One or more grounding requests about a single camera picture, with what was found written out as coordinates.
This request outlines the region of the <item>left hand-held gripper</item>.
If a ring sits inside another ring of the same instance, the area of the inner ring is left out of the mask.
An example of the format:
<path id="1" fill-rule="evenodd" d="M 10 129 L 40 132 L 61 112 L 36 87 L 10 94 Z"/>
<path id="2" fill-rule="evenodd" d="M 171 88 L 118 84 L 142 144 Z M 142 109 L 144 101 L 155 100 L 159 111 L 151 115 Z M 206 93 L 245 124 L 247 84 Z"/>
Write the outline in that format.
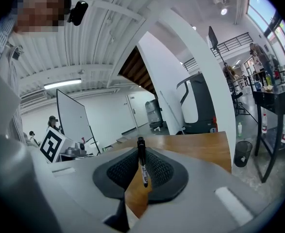
<path id="1" fill-rule="evenodd" d="M 48 127 L 39 147 L 48 163 L 73 160 L 87 156 L 84 143 L 75 142 L 52 127 Z"/>

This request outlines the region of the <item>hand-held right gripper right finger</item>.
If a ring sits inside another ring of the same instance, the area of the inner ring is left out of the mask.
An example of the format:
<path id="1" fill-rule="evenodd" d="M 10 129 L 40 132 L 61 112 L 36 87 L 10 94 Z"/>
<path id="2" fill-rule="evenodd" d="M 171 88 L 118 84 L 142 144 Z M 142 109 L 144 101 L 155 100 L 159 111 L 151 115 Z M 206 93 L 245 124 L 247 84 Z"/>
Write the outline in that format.
<path id="1" fill-rule="evenodd" d="M 152 153 L 181 164 L 188 182 L 171 201 L 149 205 L 129 233 L 258 233 L 274 216 L 274 203 L 222 167 L 168 150 Z"/>

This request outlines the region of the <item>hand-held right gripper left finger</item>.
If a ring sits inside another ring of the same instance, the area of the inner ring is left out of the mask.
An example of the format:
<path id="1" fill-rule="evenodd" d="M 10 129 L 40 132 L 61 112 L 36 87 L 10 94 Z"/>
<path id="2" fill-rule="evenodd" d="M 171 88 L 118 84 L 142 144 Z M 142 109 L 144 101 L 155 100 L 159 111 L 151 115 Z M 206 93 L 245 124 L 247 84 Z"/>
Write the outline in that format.
<path id="1" fill-rule="evenodd" d="M 126 208 L 138 170 L 138 151 L 126 148 L 49 166 L 51 201 L 62 233 L 140 233 Z"/>

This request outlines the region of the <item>black marker pen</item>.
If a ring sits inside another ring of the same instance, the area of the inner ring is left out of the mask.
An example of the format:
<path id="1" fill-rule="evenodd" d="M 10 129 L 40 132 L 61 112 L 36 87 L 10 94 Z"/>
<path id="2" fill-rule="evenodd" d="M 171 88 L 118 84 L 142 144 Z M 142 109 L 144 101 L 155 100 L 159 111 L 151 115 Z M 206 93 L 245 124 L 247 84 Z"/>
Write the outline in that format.
<path id="1" fill-rule="evenodd" d="M 142 180 L 143 185 L 145 188 L 151 188 L 149 184 L 149 175 L 146 169 L 146 145 L 145 140 L 143 137 L 138 137 L 137 139 L 137 148 L 138 148 L 138 156 L 139 156 L 139 163 L 141 165 L 141 173 L 142 173 Z"/>

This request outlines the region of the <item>white board on stand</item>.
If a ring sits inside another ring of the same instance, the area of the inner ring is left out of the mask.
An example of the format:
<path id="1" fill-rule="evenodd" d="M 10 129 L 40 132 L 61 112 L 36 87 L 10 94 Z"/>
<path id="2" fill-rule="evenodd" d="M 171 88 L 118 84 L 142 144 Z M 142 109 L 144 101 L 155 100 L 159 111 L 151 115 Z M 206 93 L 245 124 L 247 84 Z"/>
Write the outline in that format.
<path id="1" fill-rule="evenodd" d="M 64 135 L 74 142 L 88 143 L 93 140 L 97 155 L 101 154 L 89 125 L 85 106 L 60 89 L 56 89 L 56 102 L 60 125 Z"/>

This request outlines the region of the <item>long ceiling light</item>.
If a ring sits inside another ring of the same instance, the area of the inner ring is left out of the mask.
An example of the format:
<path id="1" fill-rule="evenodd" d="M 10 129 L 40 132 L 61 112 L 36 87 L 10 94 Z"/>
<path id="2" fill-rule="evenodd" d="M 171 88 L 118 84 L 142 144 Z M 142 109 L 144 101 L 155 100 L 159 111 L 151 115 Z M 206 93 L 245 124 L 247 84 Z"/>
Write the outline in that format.
<path id="1" fill-rule="evenodd" d="M 49 89 L 54 89 L 54 88 L 67 86 L 67 85 L 80 84 L 81 82 L 82 82 L 82 79 L 72 79 L 72 80 L 66 80 L 66 81 L 61 81 L 61 82 L 45 84 L 44 88 L 46 90 L 49 90 Z"/>

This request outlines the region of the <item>black mesh wastebasket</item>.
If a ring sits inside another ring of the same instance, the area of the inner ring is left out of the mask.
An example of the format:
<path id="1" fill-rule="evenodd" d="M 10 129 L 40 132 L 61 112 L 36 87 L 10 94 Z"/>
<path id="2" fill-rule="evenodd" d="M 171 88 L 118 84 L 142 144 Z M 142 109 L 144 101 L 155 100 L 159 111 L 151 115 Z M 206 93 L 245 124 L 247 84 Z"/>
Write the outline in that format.
<path id="1" fill-rule="evenodd" d="M 249 141 L 239 141 L 235 146 L 234 164 L 237 167 L 245 167 L 252 150 L 252 143 Z"/>

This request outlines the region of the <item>white and black floor robot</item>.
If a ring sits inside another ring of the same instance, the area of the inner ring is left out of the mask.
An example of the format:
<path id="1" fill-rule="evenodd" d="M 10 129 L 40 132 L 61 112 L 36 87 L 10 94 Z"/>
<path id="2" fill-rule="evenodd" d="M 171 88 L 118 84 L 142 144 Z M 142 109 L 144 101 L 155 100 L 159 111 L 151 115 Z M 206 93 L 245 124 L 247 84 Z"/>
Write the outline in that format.
<path id="1" fill-rule="evenodd" d="M 203 74 L 194 74 L 176 87 L 184 117 L 186 134 L 215 133 L 217 119 L 211 95 Z"/>

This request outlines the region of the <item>grey stacked bins cart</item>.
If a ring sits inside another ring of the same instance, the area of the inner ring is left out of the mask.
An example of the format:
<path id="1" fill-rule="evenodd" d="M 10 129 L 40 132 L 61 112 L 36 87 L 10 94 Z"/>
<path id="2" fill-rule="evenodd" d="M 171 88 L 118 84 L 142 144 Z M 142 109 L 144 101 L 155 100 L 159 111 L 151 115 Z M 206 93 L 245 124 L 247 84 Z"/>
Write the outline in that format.
<path id="1" fill-rule="evenodd" d="M 147 101 L 145 109 L 149 121 L 150 128 L 157 128 L 163 126 L 163 118 L 159 107 L 158 99 Z"/>

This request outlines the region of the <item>person's striped shirt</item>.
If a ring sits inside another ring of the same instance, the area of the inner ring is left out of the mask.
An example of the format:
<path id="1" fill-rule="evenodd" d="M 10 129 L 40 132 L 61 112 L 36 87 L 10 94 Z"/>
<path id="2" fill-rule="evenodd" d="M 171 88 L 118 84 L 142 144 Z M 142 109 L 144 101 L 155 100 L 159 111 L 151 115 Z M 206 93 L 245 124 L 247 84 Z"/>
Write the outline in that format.
<path id="1" fill-rule="evenodd" d="M 15 95 L 19 95 L 18 81 L 16 67 L 13 60 L 17 60 L 21 54 L 22 46 L 10 45 L 8 42 L 9 37 L 13 33 L 17 17 L 8 14 L 0 20 L 0 76 L 4 82 L 13 90 Z M 8 129 L 8 136 L 13 138 L 26 146 L 37 147 L 31 142 L 26 133 L 23 132 L 22 119 L 20 115 L 20 106 L 17 107 L 10 120 Z"/>

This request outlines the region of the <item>wooden staircase underside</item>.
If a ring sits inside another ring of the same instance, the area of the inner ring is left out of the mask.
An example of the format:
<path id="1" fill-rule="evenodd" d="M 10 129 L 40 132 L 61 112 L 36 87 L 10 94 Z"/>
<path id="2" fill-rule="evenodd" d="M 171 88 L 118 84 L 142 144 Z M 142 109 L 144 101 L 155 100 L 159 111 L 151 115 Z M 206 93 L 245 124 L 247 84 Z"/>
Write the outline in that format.
<path id="1" fill-rule="evenodd" d="M 137 47 L 130 53 L 118 74 L 153 95 L 156 94 L 151 77 Z"/>

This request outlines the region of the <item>black glass-top table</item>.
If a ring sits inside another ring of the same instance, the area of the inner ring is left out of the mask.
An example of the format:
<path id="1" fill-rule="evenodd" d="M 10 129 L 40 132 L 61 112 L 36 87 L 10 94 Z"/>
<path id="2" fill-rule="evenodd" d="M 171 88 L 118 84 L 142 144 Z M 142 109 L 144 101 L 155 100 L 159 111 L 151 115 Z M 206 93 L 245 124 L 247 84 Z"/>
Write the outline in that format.
<path id="1" fill-rule="evenodd" d="M 285 150 L 285 144 L 281 142 L 283 125 L 285 122 L 285 83 L 276 86 L 272 91 L 253 91 L 254 102 L 257 107 L 257 138 L 254 154 L 259 153 L 259 147 L 264 145 L 270 160 L 265 174 L 260 173 L 260 180 L 265 183 L 272 171 L 279 151 Z M 262 134 L 262 109 L 265 109 L 277 116 L 276 127 L 267 129 L 266 134 Z"/>

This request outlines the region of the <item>black metal railing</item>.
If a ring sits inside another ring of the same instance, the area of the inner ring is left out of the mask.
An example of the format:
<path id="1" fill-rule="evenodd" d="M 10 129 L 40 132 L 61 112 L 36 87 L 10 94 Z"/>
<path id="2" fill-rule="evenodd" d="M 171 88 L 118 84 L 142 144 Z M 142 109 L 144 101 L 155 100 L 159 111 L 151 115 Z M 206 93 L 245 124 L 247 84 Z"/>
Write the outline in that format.
<path id="1" fill-rule="evenodd" d="M 248 32 L 233 37 L 225 42 L 219 43 L 217 48 L 211 48 L 213 55 L 215 57 L 223 56 L 225 53 L 232 52 L 233 50 L 248 45 L 249 43 L 253 42 L 250 34 Z"/>

